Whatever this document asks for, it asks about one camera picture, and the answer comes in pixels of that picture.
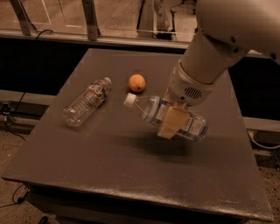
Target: plastic bottle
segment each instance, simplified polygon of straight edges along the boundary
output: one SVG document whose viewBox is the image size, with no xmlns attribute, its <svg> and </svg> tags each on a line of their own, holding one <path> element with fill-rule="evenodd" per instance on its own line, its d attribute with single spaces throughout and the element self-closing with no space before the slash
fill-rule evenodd
<svg viewBox="0 0 280 224">
<path fill-rule="evenodd" d="M 172 104 L 157 95 L 137 96 L 128 94 L 124 105 L 134 109 L 147 123 L 159 126 L 165 118 L 168 107 Z M 190 111 L 189 115 L 188 120 L 177 132 L 177 135 L 189 140 L 199 141 L 208 131 L 207 122 L 203 117 Z"/>
<path fill-rule="evenodd" d="M 62 111 L 62 118 L 70 127 L 81 126 L 109 96 L 111 79 L 96 80 L 76 100 Z"/>
</svg>

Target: brown tabletop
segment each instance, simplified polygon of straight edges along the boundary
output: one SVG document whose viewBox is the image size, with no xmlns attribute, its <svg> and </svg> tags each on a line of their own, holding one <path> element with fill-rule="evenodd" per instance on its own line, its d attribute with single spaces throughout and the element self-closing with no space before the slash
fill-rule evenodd
<svg viewBox="0 0 280 224">
<path fill-rule="evenodd" d="M 228 73 L 204 103 L 190 108 L 210 126 L 200 143 L 159 138 L 156 127 L 123 106 L 132 74 L 146 78 L 143 95 L 162 95 L 179 58 L 88 50 L 2 178 L 270 221 L 270 204 Z M 112 80 L 106 102 L 78 129 L 66 127 L 61 110 L 105 76 Z"/>
</svg>

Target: bottle cap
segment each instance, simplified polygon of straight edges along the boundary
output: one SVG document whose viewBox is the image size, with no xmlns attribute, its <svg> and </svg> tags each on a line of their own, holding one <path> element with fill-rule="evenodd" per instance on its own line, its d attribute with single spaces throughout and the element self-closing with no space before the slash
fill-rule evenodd
<svg viewBox="0 0 280 224">
<path fill-rule="evenodd" d="M 110 85 L 112 84 L 112 81 L 111 81 L 111 79 L 110 79 L 110 78 L 105 77 L 105 78 L 104 78 L 104 80 L 105 80 L 105 81 L 108 81 L 108 83 L 109 83 Z"/>
<path fill-rule="evenodd" d="M 124 101 L 124 105 L 131 108 L 137 96 L 135 94 L 128 94 Z"/>
</svg>

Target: clear water bottle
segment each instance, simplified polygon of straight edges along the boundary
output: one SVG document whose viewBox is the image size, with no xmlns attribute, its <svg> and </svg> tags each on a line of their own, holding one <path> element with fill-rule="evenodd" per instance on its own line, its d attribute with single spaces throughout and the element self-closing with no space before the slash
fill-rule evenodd
<svg viewBox="0 0 280 224">
<path fill-rule="evenodd" d="M 109 96 L 111 79 L 96 80 L 76 100 L 62 111 L 62 118 L 70 127 L 81 126 Z"/>
<path fill-rule="evenodd" d="M 137 96 L 128 94 L 124 105 L 134 109 L 147 123 L 160 126 L 165 118 L 167 109 L 172 105 L 167 100 L 157 96 Z M 208 125 L 206 120 L 189 111 L 189 118 L 177 135 L 198 142 L 206 135 Z"/>
</svg>

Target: glass pane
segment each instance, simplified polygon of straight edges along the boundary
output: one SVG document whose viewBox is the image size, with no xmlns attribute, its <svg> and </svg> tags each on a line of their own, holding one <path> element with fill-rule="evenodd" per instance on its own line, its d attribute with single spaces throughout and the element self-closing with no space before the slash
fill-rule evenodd
<svg viewBox="0 0 280 224">
<path fill-rule="evenodd" d="M 22 3 L 38 31 L 87 34 L 81 0 L 22 0 Z"/>
<path fill-rule="evenodd" d="M 197 26 L 193 1 L 165 1 L 165 15 L 166 20 L 169 22 L 169 26 L 166 26 L 167 31 L 160 31 L 158 29 L 158 16 L 154 10 L 154 5 L 151 5 L 152 1 L 148 3 L 151 7 L 142 8 L 143 1 L 94 0 L 97 23 L 101 35 L 138 39 L 147 38 L 139 35 L 141 32 L 146 32 L 150 34 L 148 35 L 150 39 L 168 39 L 167 37 L 170 36 L 172 41 L 190 42 L 192 40 Z M 142 19 L 146 18 L 144 23 L 147 25 L 141 26 L 141 29 L 137 30 L 140 15 Z"/>
<path fill-rule="evenodd" d="M 0 29 L 20 30 L 17 15 L 9 0 L 0 1 Z"/>
</svg>

